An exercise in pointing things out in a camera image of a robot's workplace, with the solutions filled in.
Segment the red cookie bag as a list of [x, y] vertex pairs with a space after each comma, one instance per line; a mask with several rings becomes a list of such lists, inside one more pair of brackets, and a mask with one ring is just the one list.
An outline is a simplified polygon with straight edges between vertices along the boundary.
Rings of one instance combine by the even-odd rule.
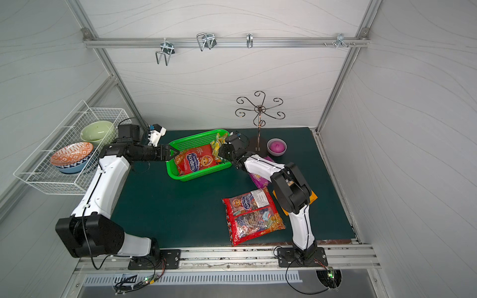
[[196, 173], [218, 165], [218, 159], [212, 154], [210, 145], [203, 145], [180, 152], [174, 158], [180, 176]]

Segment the green plastic basket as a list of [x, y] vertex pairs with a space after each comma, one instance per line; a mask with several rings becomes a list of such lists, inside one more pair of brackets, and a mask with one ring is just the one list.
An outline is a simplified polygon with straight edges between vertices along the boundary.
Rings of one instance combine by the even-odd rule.
[[[203, 145], [210, 145], [210, 143], [216, 138], [217, 133], [220, 133], [221, 135], [223, 135], [225, 133], [228, 133], [228, 135], [229, 135], [229, 132], [227, 130], [216, 129], [216, 130], [211, 130], [211, 131], [208, 131], [208, 132], [203, 132], [203, 133], [200, 133], [200, 134], [184, 137], [182, 139], [174, 140], [174, 141], [170, 142], [170, 145], [175, 147], [176, 149], [178, 149], [181, 152], [185, 151], [185, 150], [193, 149], [193, 148], [196, 148], [196, 147], [200, 147], [200, 146], [203, 146]], [[175, 165], [174, 159], [172, 159], [172, 160], [170, 160], [166, 163], [167, 172], [168, 172], [168, 175], [170, 176], [170, 178], [172, 178], [174, 180], [179, 180], [179, 181], [182, 181], [182, 182], [190, 181], [190, 180], [196, 179], [196, 178], [201, 177], [201, 176], [205, 176], [205, 175], [208, 175], [208, 174], [211, 174], [211, 173], [215, 173], [217, 171], [225, 170], [227, 168], [230, 168], [231, 166], [232, 166], [231, 162], [226, 161], [226, 160], [222, 160], [222, 163], [219, 163], [216, 166], [210, 167], [210, 168], [205, 169], [205, 170], [201, 170], [201, 171], [196, 172], [196, 173], [188, 174], [188, 175], [185, 175], [185, 176], [180, 176], [180, 174], [178, 172], [178, 169]]]

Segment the green Fox's candy bag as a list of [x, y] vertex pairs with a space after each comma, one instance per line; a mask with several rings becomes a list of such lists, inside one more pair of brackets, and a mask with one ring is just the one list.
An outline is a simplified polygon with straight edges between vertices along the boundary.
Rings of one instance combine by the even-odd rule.
[[228, 133], [221, 135], [220, 133], [216, 134], [216, 138], [210, 143], [212, 148], [212, 155], [216, 162], [222, 163], [222, 158], [219, 156], [220, 147], [225, 144]]

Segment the light green bowl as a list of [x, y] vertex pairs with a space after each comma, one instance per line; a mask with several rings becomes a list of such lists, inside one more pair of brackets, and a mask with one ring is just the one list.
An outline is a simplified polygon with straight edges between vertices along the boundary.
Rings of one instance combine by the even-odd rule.
[[80, 132], [80, 138], [83, 142], [89, 142], [97, 147], [108, 136], [112, 127], [113, 123], [106, 120], [91, 123]]

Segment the purple snack bag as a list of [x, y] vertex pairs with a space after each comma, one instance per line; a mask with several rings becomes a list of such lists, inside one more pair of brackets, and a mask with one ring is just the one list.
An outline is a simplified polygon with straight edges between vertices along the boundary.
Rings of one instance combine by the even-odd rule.
[[266, 157], [262, 158], [259, 155], [252, 155], [252, 161], [247, 162], [246, 169], [252, 178], [252, 181], [259, 189], [264, 188], [270, 184], [270, 177], [273, 174], [272, 170], [276, 170], [275, 162]]

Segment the orange patterned bowl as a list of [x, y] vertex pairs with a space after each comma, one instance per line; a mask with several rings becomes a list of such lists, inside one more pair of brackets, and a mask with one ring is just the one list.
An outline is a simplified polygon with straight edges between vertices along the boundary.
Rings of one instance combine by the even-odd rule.
[[65, 166], [80, 161], [91, 155], [94, 146], [89, 142], [70, 144], [55, 152], [50, 158], [53, 166]]

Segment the blue bowl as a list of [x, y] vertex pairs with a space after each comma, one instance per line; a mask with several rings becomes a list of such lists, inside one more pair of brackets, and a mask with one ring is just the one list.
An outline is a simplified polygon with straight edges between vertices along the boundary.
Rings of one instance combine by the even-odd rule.
[[83, 171], [85, 167], [88, 167], [92, 158], [92, 155], [88, 155], [84, 159], [65, 166], [56, 166], [57, 170], [63, 174], [72, 175]]

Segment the dark green table mat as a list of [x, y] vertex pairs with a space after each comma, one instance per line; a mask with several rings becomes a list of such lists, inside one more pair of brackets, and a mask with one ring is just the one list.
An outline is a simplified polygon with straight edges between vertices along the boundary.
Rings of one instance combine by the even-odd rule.
[[[262, 137], [286, 142], [286, 153], [275, 161], [295, 163], [317, 195], [309, 208], [315, 238], [353, 239], [311, 129], [265, 129]], [[233, 167], [182, 182], [169, 177], [163, 162], [135, 163], [111, 218], [127, 233], [156, 238], [161, 248], [230, 246], [222, 201], [254, 189], [250, 176]]]

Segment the metal double hook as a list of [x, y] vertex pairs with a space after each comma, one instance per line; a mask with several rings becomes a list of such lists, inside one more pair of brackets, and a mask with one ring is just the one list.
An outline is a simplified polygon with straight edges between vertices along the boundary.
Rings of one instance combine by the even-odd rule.
[[168, 42], [166, 39], [160, 44], [160, 49], [155, 52], [156, 62], [159, 65], [161, 61], [164, 62], [166, 66], [169, 65], [171, 56], [175, 54], [175, 46]]

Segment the metal loop hook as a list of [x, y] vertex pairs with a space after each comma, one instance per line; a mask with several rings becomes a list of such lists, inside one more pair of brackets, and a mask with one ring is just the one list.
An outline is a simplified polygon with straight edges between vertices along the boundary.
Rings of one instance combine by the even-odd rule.
[[216, 37], [212, 33], [199, 33], [196, 36], [196, 40], [201, 52], [203, 52], [205, 48], [211, 50], [217, 45]]

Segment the small metal hook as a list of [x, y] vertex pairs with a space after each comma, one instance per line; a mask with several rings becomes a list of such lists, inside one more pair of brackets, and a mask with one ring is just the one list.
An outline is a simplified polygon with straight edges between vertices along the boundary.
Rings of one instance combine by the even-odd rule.
[[246, 46], [247, 48], [252, 48], [253, 47], [253, 34], [248, 33], [246, 35]]

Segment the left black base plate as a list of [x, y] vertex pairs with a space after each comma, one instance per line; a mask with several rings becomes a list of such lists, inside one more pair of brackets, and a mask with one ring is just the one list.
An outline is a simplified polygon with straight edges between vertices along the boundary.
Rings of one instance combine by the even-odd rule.
[[163, 270], [178, 269], [181, 250], [166, 249], [154, 252], [144, 257], [132, 257], [127, 269], [129, 270]]

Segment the aluminium wall rail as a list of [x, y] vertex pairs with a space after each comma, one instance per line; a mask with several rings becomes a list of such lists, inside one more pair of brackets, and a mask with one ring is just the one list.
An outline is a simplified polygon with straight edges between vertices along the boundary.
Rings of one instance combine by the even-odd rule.
[[[253, 36], [252, 48], [334, 48], [325, 47], [324, 42], [332, 42], [336, 37], [256, 37]], [[196, 38], [97, 38], [84, 41], [88, 48], [160, 48], [160, 44], [167, 40], [176, 49], [199, 48]], [[367, 47], [371, 41], [368, 38], [345, 37], [347, 42], [353, 43], [349, 48]], [[217, 45], [214, 48], [247, 48], [246, 37], [216, 37]]]

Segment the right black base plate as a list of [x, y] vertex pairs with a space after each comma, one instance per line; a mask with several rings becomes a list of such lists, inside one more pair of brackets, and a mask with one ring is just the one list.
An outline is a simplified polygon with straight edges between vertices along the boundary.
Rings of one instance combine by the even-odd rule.
[[322, 247], [311, 247], [303, 255], [292, 247], [275, 247], [273, 250], [280, 268], [328, 267], [328, 260]]

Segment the aluminium front frame rail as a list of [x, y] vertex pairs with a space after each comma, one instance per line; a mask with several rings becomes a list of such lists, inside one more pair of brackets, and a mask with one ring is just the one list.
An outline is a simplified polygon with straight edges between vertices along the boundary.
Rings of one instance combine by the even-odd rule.
[[[180, 248], [180, 255], [173, 264], [166, 267], [166, 273], [186, 272], [235, 272], [235, 271], [273, 271], [285, 269], [286, 261], [279, 259], [281, 253], [275, 246], [244, 247], [190, 247]], [[321, 264], [335, 269], [380, 269], [381, 263], [371, 245], [321, 245], [318, 252], [310, 259], [314, 269], [323, 269]], [[112, 257], [100, 270], [93, 268], [85, 258], [79, 260], [74, 274], [106, 273], [148, 273], [149, 269], [129, 269], [129, 259]]]

